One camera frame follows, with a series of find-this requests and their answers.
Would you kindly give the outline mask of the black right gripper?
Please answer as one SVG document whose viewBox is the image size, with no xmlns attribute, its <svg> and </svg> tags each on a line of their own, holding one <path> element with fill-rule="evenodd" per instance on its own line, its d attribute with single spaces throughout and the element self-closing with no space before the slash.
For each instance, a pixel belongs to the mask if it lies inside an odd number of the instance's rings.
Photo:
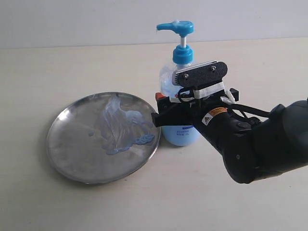
<svg viewBox="0 0 308 231">
<path fill-rule="evenodd" d="M 212 134 L 223 124 L 233 123 L 233 118 L 227 107 L 238 101 L 238 94 L 232 93 L 227 96 L 209 96 L 201 100 L 180 101 L 178 98 L 172 99 L 161 92 L 155 94 L 158 113 L 151 113 L 152 122 L 156 127 L 163 126 L 192 126 L 202 135 Z"/>
</svg>

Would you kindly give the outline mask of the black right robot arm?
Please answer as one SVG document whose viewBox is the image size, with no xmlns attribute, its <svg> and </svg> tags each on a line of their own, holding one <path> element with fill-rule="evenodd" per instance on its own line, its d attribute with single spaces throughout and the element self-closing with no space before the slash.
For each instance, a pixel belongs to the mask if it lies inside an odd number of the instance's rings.
<svg viewBox="0 0 308 231">
<path fill-rule="evenodd" d="M 270 112 L 231 104 L 216 93 L 193 102 L 155 95 L 156 127 L 192 125 L 221 154 L 230 177 L 249 184 L 308 164 L 308 102 L 277 105 Z"/>
</svg>

